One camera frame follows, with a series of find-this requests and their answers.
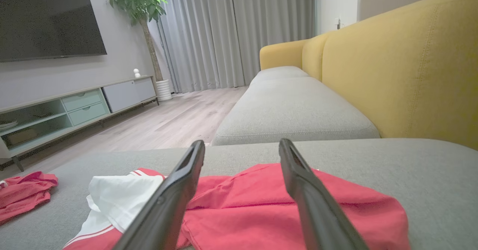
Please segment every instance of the yellow sofa armrest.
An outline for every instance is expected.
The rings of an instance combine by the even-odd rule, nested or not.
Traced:
[[[261,70],[280,66],[302,68],[302,48],[308,40],[272,44],[261,49]]]

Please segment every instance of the red towel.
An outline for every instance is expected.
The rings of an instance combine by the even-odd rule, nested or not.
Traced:
[[[0,225],[50,201],[50,189],[58,185],[58,178],[34,172],[5,179],[5,182],[8,186],[0,189]]]

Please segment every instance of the television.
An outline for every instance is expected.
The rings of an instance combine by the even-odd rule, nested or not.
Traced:
[[[0,0],[0,62],[106,55],[90,0]]]

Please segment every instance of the gray sofa cushion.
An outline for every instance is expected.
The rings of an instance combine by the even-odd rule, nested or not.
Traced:
[[[256,77],[251,81],[251,85],[260,83],[263,81],[287,79],[295,77],[307,77],[309,76],[305,71],[295,66],[281,66],[275,68],[268,68],[260,71]]]
[[[414,250],[475,249],[478,151],[426,139],[361,139],[294,143],[312,168],[397,198],[409,220]],[[186,149],[87,155],[53,170],[50,203],[0,226],[1,248],[61,249],[88,216],[95,175],[126,175],[138,167],[168,174]],[[278,163],[278,144],[206,148],[201,175],[234,175]]]
[[[344,98],[312,77],[253,84],[220,124],[212,145],[380,138]]]

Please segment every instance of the wooden floor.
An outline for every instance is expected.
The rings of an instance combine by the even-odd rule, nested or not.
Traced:
[[[0,179],[51,170],[78,156],[95,152],[142,151],[188,147],[193,141],[210,143],[217,127],[247,87],[205,90],[173,95],[168,102],[137,108],[88,127],[0,172]]]

